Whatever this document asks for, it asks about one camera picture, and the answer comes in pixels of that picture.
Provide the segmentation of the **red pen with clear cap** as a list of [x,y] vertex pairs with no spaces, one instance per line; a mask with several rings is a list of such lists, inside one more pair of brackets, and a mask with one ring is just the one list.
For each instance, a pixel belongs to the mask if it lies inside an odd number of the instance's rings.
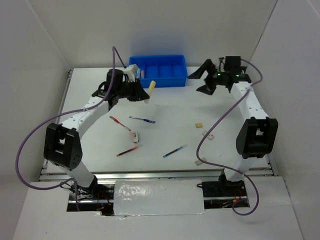
[[128,130],[129,132],[131,132],[132,130],[127,127],[126,125],[124,125],[123,123],[121,123],[118,119],[116,119],[113,116],[109,116],[110,119],[112,119],[114,122],[116,122],[117,124],[121,125],[122,127],[124,127],[126,130]]

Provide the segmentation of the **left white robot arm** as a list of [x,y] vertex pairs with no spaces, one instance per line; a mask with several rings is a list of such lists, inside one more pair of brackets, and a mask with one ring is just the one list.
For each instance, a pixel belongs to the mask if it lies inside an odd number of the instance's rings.
[[138,102],[149,99],[137,77],[137,65],[124,70],[109,70],[106,80],[91,95],[86,105],[63,122],[51,123],[46,128],[43,156],[73,178],[81,194],[88,200],[97,197],[103,186],[82,162],[81,139],[86,131],[106,115],[120,99]]

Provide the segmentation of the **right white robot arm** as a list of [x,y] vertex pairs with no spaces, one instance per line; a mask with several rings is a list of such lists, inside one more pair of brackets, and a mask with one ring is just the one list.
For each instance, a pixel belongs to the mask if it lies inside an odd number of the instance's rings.
[[188,76],[189,79],[200,79],[207,72],[204,85],[197,91],[211,96],[217,86],[226,87],[235,99],[231,108],[238,107],[244,119],[235,140],[238,159],[232,167],[223,167],[218,178],[218,190],[223,196],[230,196],[252,165],[272,152],[279,127],[277,119],[263,110],[254,92],[256,83],[246,73],[243,62],[240,56],[226,56],[219,59],[219,66],[215,66],[211,59],[206,59]]

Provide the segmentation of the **blue ballpoint pen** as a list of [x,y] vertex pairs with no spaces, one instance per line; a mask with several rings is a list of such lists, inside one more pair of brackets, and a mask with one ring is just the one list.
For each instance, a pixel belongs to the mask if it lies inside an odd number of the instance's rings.
[[146,119],[146,118],[140,118],[140,117],[135,117],[135,116],[129,116],[129,118],[133,119],[133,120],[139,120],[139,121],[151,123],[151,124],[155,124],[156,123],[155,120],[150,120],[150,119]]

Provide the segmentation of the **blue divided plastic bin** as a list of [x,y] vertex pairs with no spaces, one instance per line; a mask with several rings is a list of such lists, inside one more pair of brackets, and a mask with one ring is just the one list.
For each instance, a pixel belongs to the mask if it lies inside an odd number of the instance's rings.
[[136,64],[143,72],[140,83],[148,88],[155,81],[157,88],[185,87],[188,77],[185,57],[176,55],[131,56],[129,63]]

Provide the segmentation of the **pink white eraser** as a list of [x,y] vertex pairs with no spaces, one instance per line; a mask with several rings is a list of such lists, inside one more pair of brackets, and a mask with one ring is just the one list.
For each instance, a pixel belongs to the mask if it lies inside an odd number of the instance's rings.
[[139,134],[137,131],[131,131],[130,132],[130,138],[132,140],[133,143],[138,143],[139,142]]

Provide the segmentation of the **small tan eraser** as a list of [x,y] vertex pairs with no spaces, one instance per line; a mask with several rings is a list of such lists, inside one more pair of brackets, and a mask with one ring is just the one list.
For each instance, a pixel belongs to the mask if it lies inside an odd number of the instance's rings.
[[202,123],[196,123],[196,124],[195,124],[195,127],[196,127],[196,128],[202,128],[202,127],[203,127],[203,124],[202,124]]

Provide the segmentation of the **white red eraser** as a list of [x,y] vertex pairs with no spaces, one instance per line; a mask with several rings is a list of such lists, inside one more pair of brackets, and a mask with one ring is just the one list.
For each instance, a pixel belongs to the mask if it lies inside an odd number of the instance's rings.
[[208,140],[213,140],[215,136],[212,133],[207,134],[207,132],[208,132],[207,130],[204,130],[202,135],[206,136]]

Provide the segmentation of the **red refill pen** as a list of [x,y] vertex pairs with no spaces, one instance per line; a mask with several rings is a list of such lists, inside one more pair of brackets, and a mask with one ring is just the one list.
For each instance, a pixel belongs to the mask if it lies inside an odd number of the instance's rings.
[[139,149],[140,147],[142,147],[142,144],[138,144],[138,145],[136,145],[136,146],[134,146],[134,147],[132,147],[132,148],[130,148],[130,149],[128,149],[128,150],[125,150],[125,151],[123,151],[123,152],[120,152],[120,153],[116,154],[116,157],[120,157],[120,156],[122,156],[122,155],[125,155],[125,154],[127,154],[127,153],[130,153],[130,152],[132,152],[132,151],[134,151],[134,150]]

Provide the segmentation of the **blue refill pen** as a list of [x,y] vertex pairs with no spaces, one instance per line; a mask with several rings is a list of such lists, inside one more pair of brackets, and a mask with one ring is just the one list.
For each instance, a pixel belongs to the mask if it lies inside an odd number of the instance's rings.
[[182,149],[186,148],[187,146],[188,146],[187,144],[184,144],[184,145],[182,145],[182,146],[180,146],[180,147],[178,147],[178,148],[176,148],[176,149],[174,149],[174,150],[170,151],[169,153],[167,153],[167,154],[163,155],[162,157],[163,157],[163,158],[167,158],[168,156],[170,156],[170,155],[172,155],[172,154],[174,154],[174,153],[176,153],[176,152],[178,152],[178,151],[180,151],[180,150],[182,150]]

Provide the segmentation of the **grey white eraser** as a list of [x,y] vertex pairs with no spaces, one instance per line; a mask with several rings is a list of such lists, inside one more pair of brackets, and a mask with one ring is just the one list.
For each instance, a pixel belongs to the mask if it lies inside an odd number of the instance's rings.
[[199,166],[201,164],[203,164],[204,162],[206,162],[207,159],[205,157],[203,157],[201,160],[197,159],[194,163]]

